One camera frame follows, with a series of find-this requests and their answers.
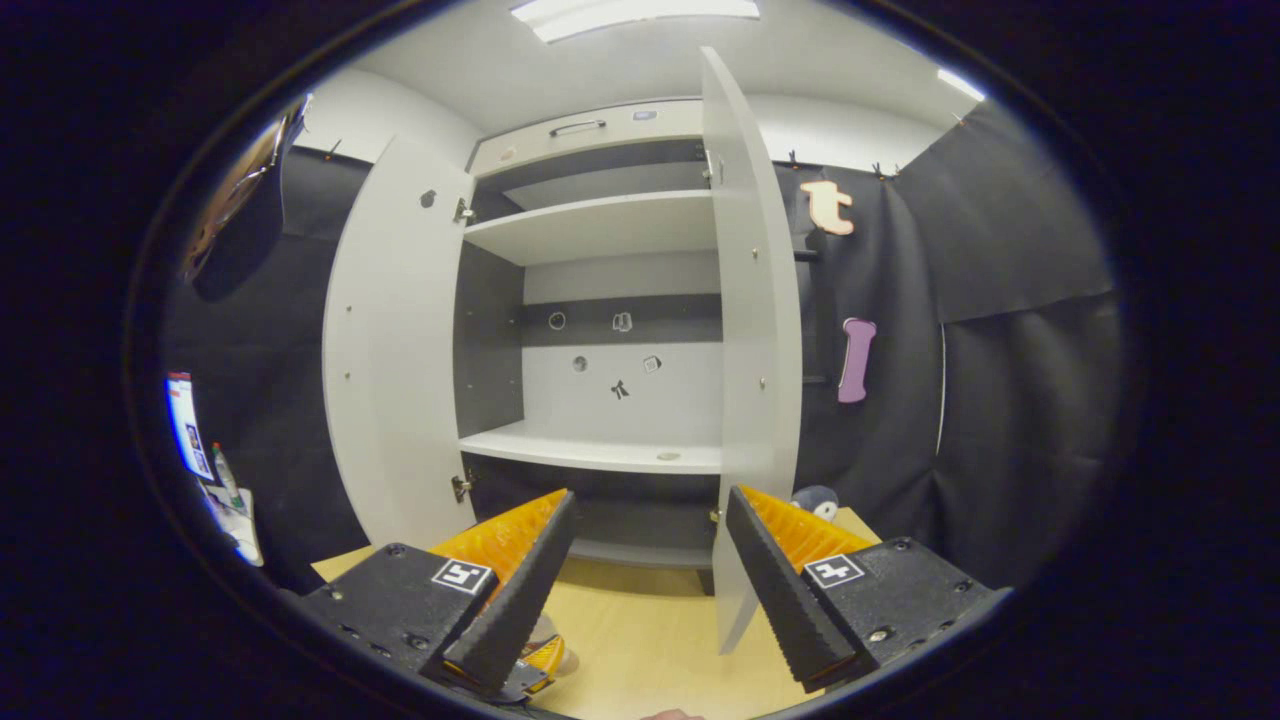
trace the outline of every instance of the cabinet handle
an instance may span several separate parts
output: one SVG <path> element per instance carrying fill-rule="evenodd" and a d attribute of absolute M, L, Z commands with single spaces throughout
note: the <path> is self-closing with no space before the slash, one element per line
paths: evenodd
<path fill-rule="evenodd" d="M 547 135 L 549 135 L 552 137 L 559 137 L 561 131 L 566 131 L 566 129 L 570 129 L 570 128 L 580 128 L 580 127 L 585 127 L 585 126 L 595 126 L 598 128 L 603 128 L 605 126 L 605 123 L 604 123 L 604 120 L 586 120 L 585 123 L 570 123 L 567 126 L 561 126 L 561 127 L 553 129 L 552 132 L 549 132 Z"/>

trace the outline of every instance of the cabinet door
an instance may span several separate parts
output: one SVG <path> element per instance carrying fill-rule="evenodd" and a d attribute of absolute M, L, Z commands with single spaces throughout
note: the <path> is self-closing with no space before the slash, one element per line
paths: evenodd
<path fill-rule="evenodd" d="M 800 295 L 795 255 L 764 138 L 728 68 L 703 49 L 703 133 L 712 170 L 724 325 L 719 509 L 742 483 L 790 498 L 800 442 Z M 712 551 L 721 652 L 759 601 L 721 523 Z"/>
<path fill-rule="evenodd" d="M 429 548 L 475 523 L 453 406 L 461 168 L 393 138 L 347 218 L 325 301 L 325 414 L 347 497 L 374 546 Z"/>

